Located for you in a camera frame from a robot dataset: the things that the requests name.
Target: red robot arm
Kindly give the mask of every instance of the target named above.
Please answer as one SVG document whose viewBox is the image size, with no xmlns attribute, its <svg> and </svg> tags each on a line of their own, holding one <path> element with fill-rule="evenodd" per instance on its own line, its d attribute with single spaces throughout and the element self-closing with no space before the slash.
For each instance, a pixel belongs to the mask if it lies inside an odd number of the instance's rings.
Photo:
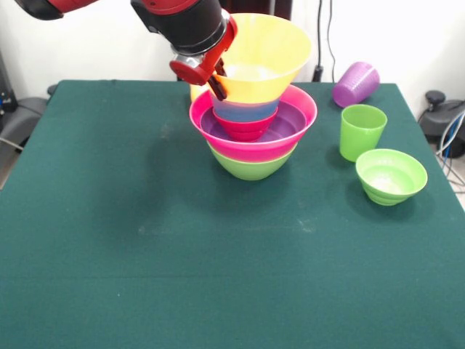
<svg viewBox="0 0 465 349">
<path fill-rule="evenodd" d="M 15 0 L 26 12 L 41 20 L 61 18 L 97 0 Z M 214 78 L 225 75 L 221 55 L 228 50 L 237 26 L 218 0 L 131 0 L 150 32 L 170 41 L 175 58 L 171 69 L 190 84 L 210 84 L 223 100 L 226 91 Z"/>
</svg>

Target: yellow bowl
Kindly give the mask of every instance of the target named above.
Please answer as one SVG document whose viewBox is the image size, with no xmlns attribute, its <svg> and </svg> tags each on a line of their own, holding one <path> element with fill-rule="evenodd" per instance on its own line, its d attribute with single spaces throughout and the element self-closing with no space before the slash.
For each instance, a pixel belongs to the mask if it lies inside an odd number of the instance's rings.
<svg viewBox="0 0 465 349">
<path fill-rule="evenodd" d="M 310 58 L 308 35 L 283 18 L 232 15 L 238 35 L 222 58 L 227 77 L 215 74 L 227 101 L 268 103 L 277 100 Z"/>
</svg>

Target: light green bowl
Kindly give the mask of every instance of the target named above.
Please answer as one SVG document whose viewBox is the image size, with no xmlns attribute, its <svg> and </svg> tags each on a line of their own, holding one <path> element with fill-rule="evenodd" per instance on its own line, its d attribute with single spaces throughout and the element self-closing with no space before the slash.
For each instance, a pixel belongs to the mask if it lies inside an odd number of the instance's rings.
<svg viewBox="0 0 465 349">
<path fill-rule="evenodd" d="M 266 162 L 244 162 L 228 158 L 218 153 L 210 144 L 209 147 L 214 157 L 230 174 L 241 180 L 263 180 L 264 178 L 272 175 L 282 167 L 289 159 L 292 152 L 296 148 L 295 145 L 292 150 L 284 156 L 272 161 Z"/>
<path fill-rule="evenodd" d="M 367 151 L 358 157 L 355 168 L 368 197 L 383 206 L 407 200 L 428 182 L 419 161 L 392 149 Z"/>
</svg>

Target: bowl rim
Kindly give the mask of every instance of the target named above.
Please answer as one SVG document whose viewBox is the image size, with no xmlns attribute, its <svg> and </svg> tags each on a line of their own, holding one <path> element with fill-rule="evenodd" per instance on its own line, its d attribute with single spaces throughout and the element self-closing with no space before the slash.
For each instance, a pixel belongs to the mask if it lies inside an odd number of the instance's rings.
<svg viewBox="0 0 465 349">
<path fill-rule="evenodd" d="M 381 111 L 381 113 L 383 114 L 384 116 L 384 122 L 382 125 L 380 126 L 377 126 L 377 127 L 359 127 L 359 126 L 355 126 L 354 124 L 348 122 L 348 120 L 346 120 L 346 118 L 344 117 L 344 114 L 349 110 L 349 109 L 353 109 L 353 108 L 366 108 L 366 109 L 375 109 L 377 111 Z M 388 117 L 387 117 L 387 114 L 380 108 L 378 107 L 375 107 L 374 105 L 369 105 L 369 104 L 352 104 L 352 105 L 348 105 L 347 107 L 345 107 L 344 109 L 342 109 L 342 112 L 341 112 L 341 120 L 355 128 L 355 129 L 363 129 L 363 130 L 368 130 L 368 131 L 376 131 L 376 130 L 380 130 L 380 129 L 383 129 L 384 127 L 386 127 L 387 125 L 387 121 L 388 121 Z"/>
<path fill-rule="evenodd" d="M 420 168 L 421 168 L 421 171 L 424 173 L 424 182 L 418 187 L 418 189 L 415 189 L 415 190 L 411 190 L 411 191 L 408 191 L 408 192 L 405 192 L 405 193 L 391 193 L 389 191 L 386 191 L 386 190 L 381 190 L 381 189 L 378 189 L 376 187 L 373 187 L 370 183 L 368 183 L 364 177 L 361 175 L 361 168 L 360 168 L 360 163 L 361 161 L 363 160 L 363 157 L 367 156 L 366 154 L 369 154 L 369 153 L 396 153 L 396 154 L 399 154 L 401 156 L 404 156 L 406 158 L 409 158 L 410 160 L 412 160 L 413 162 L 417 163 L 420 165 Z M 418 161 L 416 158 L 414 158 L 412 155 L 410 154 L 407 154 L 407 153 L 404 153 L 403 151 L 396 151 L 395 149 L 389 149 L 389 148 L 379 148 L 379 149 L 372 149 L 370 151 L 366 151 L 365 153 L 363 153 L 362 155 L 360 155 L 358 158 L 357 158 L 357 161 L 355 162 L 355 171 L 357 172 L 357 175 L 358 177 L 360 178 L 360 180 L 362 182 L 364 182 L 367 186 L 369 186 L 370 188 L 373 188 L 381 193 L 386 193 L 386 194 L 389 194 L 391 196 L 397 196 L 397 197 L 401 197 L 401 196 L 412 196 L 412 195 L 415 195 L 417 194 L 419 191 L 423 190 L 424 187 L 426 186 L 426 184 L 428 183 L 428 171 L 424 168 L 423 164 Z"/>
<path fill-rule="evenodd" d="M 231 161 L 231 162 L 234 162 L 234 163 L 240 164 L 240 165 L 267 165 L 267 164 L 271 164 L 271 163 L 273 163 L 273 162 L 282 160 L 282 159 L 284 159 L 285 157 L 291 155 L 292 152 L 294 152 L 294 150 L 296 150 L 297 145 L 298 145 L 298 143 L 295 144 L 295 146 L 292 147 L 292 149 L 291 149 L 290 151 L 288 151 L 286 154 L 281 155 L 280 157 L 278 157 L 278 158 L 276 158 L 276 159 L 269 160 L 269 161 L 250 162 L 250 161 L 241 161 L 241 160 L 232 159 L 232 158 L 230 158 L 230 157 L 228 157 L 228 156 L 226 156 L 226 155 L 221 154 L 217 149 L 215 149 L 215 148 L 213 147 L 213 145 L 210 144 L 209 141 L 207 141 L 207 144 L 209 145 L 210 150 L 211 150 L 213 153 L 215 153 L 215 154 L 221 156 L 222 158 L 224 158 L 224 159 L 226 159 L 226 160 L 228 160 L 228 161 Z"/>
<path fill-rule="evenodd" d="M 282 73 L 280 75 L 277 75 L 271 79 L 254 79 L 254 80 L 238 80 L 238 79 L 231 79 L 231 78 L 228 78 L 227 76 L 221 76 L 221 79 L 224 79 L 225 81 L 240 81 L 240 82 L 253 82 L 253 83 L 256 83 L 256 82 L 265 82 L 265 81 L 273 81 L 273 80 L 277 80 L 277 79 L 281 79 L 283 78 L 284 76 L 289 76 L 291 74 L 294 74 L 296 73 L 297 71 L 300 71 L 309 61 L 310 61 L 310 58 L 311 58 L 311 54 L 312 54 L 312 40 L 310 39 L 310 36 L 307 34 L 306 31 L 304 31 L 302 28 L 300 28 L 298 25 L 296 25 L 295 23 L 293 23 L 292 21 L 290 20 L 287 20 L 285 18 L 281 18 L 281 17 L 277 17 L 277 16 L 272 16 L 272 15 L 266 15 L 265 13 L 248 13 L 248 12 L 244 12 L 244 13 L 232 13 L 231 16 L 236 19 L 237 17 L 268 17 L 269 19 L 271 20 L 274 20 L 276 22 L 286 22 L 286 23 L 290 23 L 292 24 L 293 27 L 295 27 L 295 29 L 301 31 L 304 36 L 307 38 L 307 43 L 308 43 L 308 47 L 309 47 L 309 52 L 308 52 L 308 55 L 307 55 L 307 58 L 304 60 L 304 62 L 297 66 L 296 68 L 294 69 L 291 69 L 289 71 L 287 71 L 286 73 Z"/>
<path fill-rule="evenodd" d="M 205 91 L 203 92 L 202 94 L 200 94 L 197 99 L 192 102 L 190 104 L 190 107 L 189 107 L 189 119 L 190 119 L 190 122 L 194 125 L 194 127 L 208 140 L 208 138 L 210 137 L 211 139 L 213 140 L 216 140 L 220 143 L 223 143 L 223 144 L 228 144 L 228 145 L 244 145 L 244 146 L 250 146 L 251 144 L 254 144 L 254 145 L 272 145 L 272 144 L 276 144 L 276 143 L 283 143 L 283 142 L 286 142 L 288 140 L 291 140 L 295 137 L 299 137 L 300 135 L 304 135 L 305 132 L 307 132 L 307 130 L 315 123 L 315 121 L 317 120 L 318 118 L 318 106 L 317 106 L 317 103 L 315 102 L 315 100 L 313 99 L 312 96 L 310 96 L 308 93 L 306 93 L 303 89 L 300 89 L 298 88 L 297 86 L 294 86 L 294 85 L 289 85 L 287 86 L 286 88 L 286 91 L 288 89 L 294 89 L 298 92 L 301 92 L 303 94 L 305 94 L 305 96 L 308 98 L 308 101 L 309 103 L 312 105 L 312 108 L 315 109 L 315 115 L 313 117 L 313 119 L 303 128 L 301 129 L 300 131 L 290 135 L 290 136 L 287 136 L 287 137 L 284 137 L 284 138 L 280 138 L 279 140 L 270 140 L 268 142 L 235 142 L 233 140 L 225 140 L 223 138 L 218 138 L 218 137 L 215 137 L 213 135 L 210 135 L 208 132 L 204 131 L 200 126 L 198 126 L 195 122 L 194 122 L 194 118 L 193 118 L 193 106 L 195 104 L 195 102 L 197 100 L 199 100 L 200 98 L 202 98 L 205 94 L 209 93 L 209 91 Z"/>
</svg>

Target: plastic bowl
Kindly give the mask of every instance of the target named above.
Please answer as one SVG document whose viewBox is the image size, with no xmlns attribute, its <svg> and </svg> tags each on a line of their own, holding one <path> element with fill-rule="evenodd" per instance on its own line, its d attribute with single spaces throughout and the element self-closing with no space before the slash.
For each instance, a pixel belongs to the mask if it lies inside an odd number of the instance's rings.
<svg viewBox="0 0 465 349">
<path fill-rule="evenodd" d="M 308 35 L 283 18 L 232 16 L 238 35 L 222 55 L 227 77 L 215 74 L 227 91 L 226 101 L 254 104 L 279 99 L 310 58 Z"/>
<path fill-rule="evenodd" d="M 220 154 L 210 144 L 209 146 L 211 152 L 221 166 L 223 166 L 234 177 L 237 177 L 240 180 L 263 180 L 278 171 L 279 168 L 285 164 L 297 145 L 295 145 L 294 148 L 292 148 L 286 155 L 266 162 L 244 162 L 234 160 Z"/>
<path fill-rule="evenodd" d="M 220 118 L 213 110 L 213 115 L 219 124 L 225 129 L 226 133 L 233 139 L 238 142 L 253 142 L 258 140 L 270 126 L 273 119 L 278 113 L 278 108 L 275 109 L 275 112 L 268 116 L 266 119 L 252 121 L 252 122 L 236 122 L 229 121 Z"/>
<path fill-rule="evenodd" d="M 213 122 L 212 107 L 208 92 L 195 100 L 190 106 L 190 120 L 194 127 L 216 151 L 246 162 L 270 161 L 286 155 L 313 125 L 318 113 L 315 101 L 291 85 L 281 97 L 278 114 L 268 130 L 256 142 L 245 143 L 227 138 L 223 128 Z"/>
<path fill-rule="evenodd" d="M 279 100 L 270 103 L 245 104 L 228 101 L 220 102 L 215 96 L 211 96 L 215 115 L 223 120 L 235 122 L 261 121 L 269 118 L 276 112 Z"/>
<path fill-rule="evenodd" d="M 407 200 L 428 182 L 428 174 L 418 160 L 392 149 L 365 152 L 355 168 L 368 197 L 383 206 Z"/>
</svg>

